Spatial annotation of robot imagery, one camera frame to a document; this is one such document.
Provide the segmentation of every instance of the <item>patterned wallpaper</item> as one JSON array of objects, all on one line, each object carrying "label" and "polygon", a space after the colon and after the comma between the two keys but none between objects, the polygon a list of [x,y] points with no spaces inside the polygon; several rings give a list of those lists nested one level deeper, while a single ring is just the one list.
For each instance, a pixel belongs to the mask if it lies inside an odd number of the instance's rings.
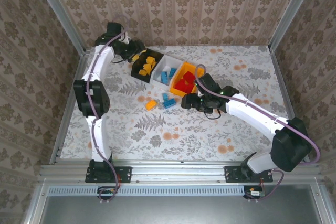
[{"label": "patterned wallpaper", "polygon": [[336,206],[336,0],[304,0],[276,55],[293,108],[320,147]]},{"label": "patterned wallpaper", "polygon": [[0,223],[20,223],[49,162],[78,53],[47,0],[0,4]]},{"label": "patterned wallpaper", "polygon": [[87,46],[119,13],[147,46],[267,45],[290,0],[61,0]]}]

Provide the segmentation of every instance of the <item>floral mat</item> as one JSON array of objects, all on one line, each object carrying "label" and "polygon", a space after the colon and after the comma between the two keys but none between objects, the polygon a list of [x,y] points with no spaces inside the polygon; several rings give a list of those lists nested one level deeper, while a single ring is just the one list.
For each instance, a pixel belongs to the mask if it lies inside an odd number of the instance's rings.
[{"label": "floral mat", "polygon": [[[189,63],[202,63],[221,86],[231,85],[261,107],[287,116],[270,53],[266,46],[150,47]],[[110,64],[103,82],[110,97],[108,145],[114,159],[241,161],[270,148],[270,140],[244,121],[222,113],[209,120],[195,109],[165,109],[163,90],[130,76],[131,64]],[[159,104],[152,111],[144,105]],[[89,128],[74,107],[61,158],[91,158]]]}]

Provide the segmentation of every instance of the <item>metal grating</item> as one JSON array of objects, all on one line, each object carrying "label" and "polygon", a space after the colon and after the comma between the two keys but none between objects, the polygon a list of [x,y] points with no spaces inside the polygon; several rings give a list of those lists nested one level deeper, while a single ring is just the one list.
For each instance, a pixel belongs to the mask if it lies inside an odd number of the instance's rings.
[{"label": "metal grating", "polygon": [[[98,186],[50,186],[48,196],[97,196]],[[241,196],[243,186],[123,186],[117,196]]]}]

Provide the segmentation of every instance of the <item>blue lego brick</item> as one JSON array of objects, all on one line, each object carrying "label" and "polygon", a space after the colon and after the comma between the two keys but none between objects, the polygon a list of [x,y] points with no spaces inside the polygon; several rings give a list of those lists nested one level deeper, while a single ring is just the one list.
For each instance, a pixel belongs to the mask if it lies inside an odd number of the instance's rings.
[{"label": "blue lego brick", "polygon": [[173,78],[173,76],[174,76],[174,74],[175,74],[176,71],[177,71],[176,68],[172,68],[172,69],[170,70],[170,73],[169,73],[169,79],[172,79],[172,78]]},{"label": "blue lego brick", "polygon": [[161,72],[161,81],[163,84],[168,85],[167,72]]},{"label": "blue lego brick", "polygon": [[163,106],[164,106],[165,109],[168,109],[168,108],[170,108],[170,107],[172,107],[174,105],[176,105],[175,99],[170,99],[170,100],[168,100],[166,102],[163,102]]},{"label": "blue lego brick", "polygon": [[167,95],[166,93],[163,93],[163,94],[162,94],[162,97],[163,97],[163,101],[164,101],[164,102],[166,102],[166,101],[169,100],[168,95]]}]

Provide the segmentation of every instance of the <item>red block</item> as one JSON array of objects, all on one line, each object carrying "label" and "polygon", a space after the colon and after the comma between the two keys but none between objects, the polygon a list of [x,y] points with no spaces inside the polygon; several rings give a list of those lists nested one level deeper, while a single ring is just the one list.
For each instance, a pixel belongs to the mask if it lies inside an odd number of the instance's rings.
[{"label": "red block", "polygon": [[181,79],[176,85],[175,85],[175,88],[182,91],[182,92],[185,92],[186,89],[187,89],[187,85],[184,83],[184,80]]},{"label": "red block", "polygon": [[189,84],[194,83],[196,80],[195,76],[190,71],[184,74],[183,79],[186,80]]},{"label": "red block", "polygon": [[190,94],[193,91],[195,84],[191,83],[189,84],[186,89],[185,89],[185,93]]}]

